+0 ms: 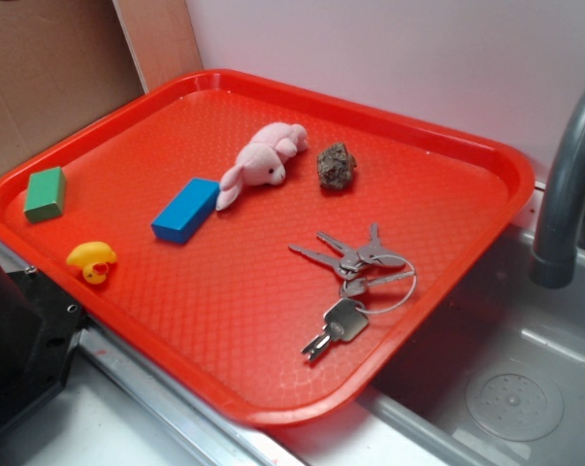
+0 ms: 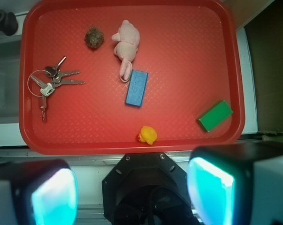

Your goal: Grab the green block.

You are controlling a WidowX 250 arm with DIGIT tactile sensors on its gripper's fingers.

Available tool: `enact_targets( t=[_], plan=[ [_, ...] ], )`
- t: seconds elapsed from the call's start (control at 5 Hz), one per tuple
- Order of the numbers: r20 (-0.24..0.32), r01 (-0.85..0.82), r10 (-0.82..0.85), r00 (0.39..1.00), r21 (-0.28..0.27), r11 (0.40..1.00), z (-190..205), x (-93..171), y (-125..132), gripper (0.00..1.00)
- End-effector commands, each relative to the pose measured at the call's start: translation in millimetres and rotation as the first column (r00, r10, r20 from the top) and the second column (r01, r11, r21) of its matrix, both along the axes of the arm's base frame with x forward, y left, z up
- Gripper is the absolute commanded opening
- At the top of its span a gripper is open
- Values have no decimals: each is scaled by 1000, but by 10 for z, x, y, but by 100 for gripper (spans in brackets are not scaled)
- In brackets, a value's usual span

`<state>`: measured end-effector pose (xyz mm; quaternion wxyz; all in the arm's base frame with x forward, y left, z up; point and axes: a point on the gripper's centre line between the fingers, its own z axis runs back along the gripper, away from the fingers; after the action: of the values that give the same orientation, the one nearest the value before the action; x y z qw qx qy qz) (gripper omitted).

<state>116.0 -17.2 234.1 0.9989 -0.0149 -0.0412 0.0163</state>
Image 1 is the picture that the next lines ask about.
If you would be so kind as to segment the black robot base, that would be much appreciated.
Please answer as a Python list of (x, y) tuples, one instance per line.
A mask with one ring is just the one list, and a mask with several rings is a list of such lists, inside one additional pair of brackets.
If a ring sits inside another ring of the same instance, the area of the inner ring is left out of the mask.
[(43, 272), (0, 265), (0, 436), (62, 391), (82, 314)]

